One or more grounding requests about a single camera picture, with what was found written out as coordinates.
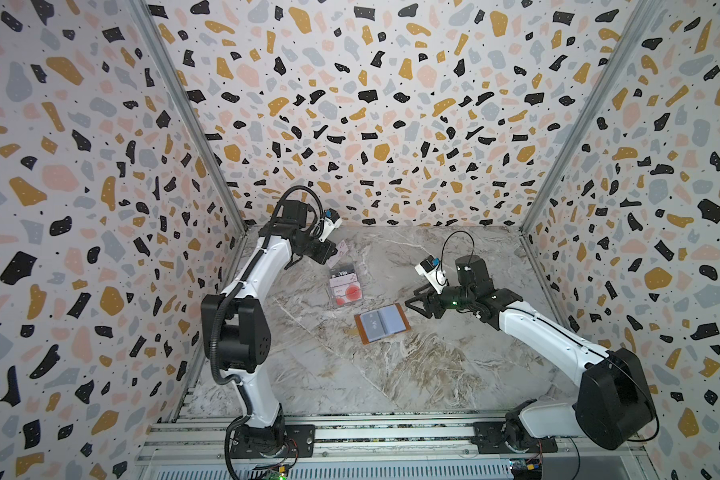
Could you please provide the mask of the pink white VIP card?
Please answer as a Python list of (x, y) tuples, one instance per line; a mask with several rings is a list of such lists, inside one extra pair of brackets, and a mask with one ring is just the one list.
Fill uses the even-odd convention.
[(342, 240), (342, 241), (337, 245), (337, 253), (335, 254), (335, 258), (336, 258), (337, 260), (340, 260), (341, 258), (343, 258), (344, 256), (347, 255), (348, 251), (349, 251), (349, 247), (348, 247), (346, 241), (345, 241), (345, 240)]

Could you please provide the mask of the brown leather card holder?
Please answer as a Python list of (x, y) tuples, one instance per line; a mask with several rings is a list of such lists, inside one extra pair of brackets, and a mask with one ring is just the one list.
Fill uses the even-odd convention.
[(403, 308), (398, 303), (358, 314), (355, 322), (365, 345), (411, 330)]

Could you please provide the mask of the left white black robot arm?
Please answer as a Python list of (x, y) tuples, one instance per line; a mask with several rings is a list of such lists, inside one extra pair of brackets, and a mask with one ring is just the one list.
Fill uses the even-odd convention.
[(286, 445), (282, 405), (264, 367), (272, 333), (262, 302), (278, 275), (299, 260), (324, 265), (337, 252), (329, 236), (341, 223), (333, 208), (286, 200), (261, 228), (241, 273), (201, 302), (203, 348), (212, 377), (221, 386), (233, 386), (242, 402), (242, 418), (232, 426), (234, 447), (247, 445), (272, 456)]

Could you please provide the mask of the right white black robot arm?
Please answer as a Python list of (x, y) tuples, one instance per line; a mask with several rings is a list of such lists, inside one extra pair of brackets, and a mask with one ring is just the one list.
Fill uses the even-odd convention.
[(439, 259), (428, 256), (416, 273), (425, 278), (405, 304), (426, 318), (448, 310), (471, 313), (482, 323), (532, 348), (575, 385), (575, 398), (528, 400), (509, 411), (501, 428), (506, 446), (526, 452), (545, 438), (586, 437), (615, 450), (637, 442), (637, 433), (659, 416), (640, 359), (627, 348), (610, 350), (592, 343), (541, 314), (519, 294), (497, 288), (485, 261), (457, 258), (458, 281), (450, 284)]

